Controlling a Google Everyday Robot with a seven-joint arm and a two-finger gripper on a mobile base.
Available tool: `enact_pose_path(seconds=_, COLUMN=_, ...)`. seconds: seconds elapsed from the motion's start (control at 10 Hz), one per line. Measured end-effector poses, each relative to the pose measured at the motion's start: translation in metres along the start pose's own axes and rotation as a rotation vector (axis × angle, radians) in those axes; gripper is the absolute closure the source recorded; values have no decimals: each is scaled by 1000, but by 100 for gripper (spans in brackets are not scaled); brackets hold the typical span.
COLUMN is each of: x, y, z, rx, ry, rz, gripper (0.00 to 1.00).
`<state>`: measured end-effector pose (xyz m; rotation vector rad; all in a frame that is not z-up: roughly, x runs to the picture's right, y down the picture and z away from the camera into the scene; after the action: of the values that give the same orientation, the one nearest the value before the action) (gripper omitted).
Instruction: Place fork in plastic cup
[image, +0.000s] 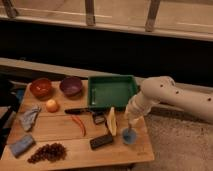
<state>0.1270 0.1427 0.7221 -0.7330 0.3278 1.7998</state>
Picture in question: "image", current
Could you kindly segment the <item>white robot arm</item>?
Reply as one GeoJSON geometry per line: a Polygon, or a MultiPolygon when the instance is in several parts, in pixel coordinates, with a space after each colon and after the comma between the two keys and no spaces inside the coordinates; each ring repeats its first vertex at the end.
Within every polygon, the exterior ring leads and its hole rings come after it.
{"type": "Polygon", "coordinates": [[[140,91],[126,105],[125,117],[133,125],[161,102],[213,123],[213,94],[178,88],[169,76],[149,77],[143,80],[140,91]]]}

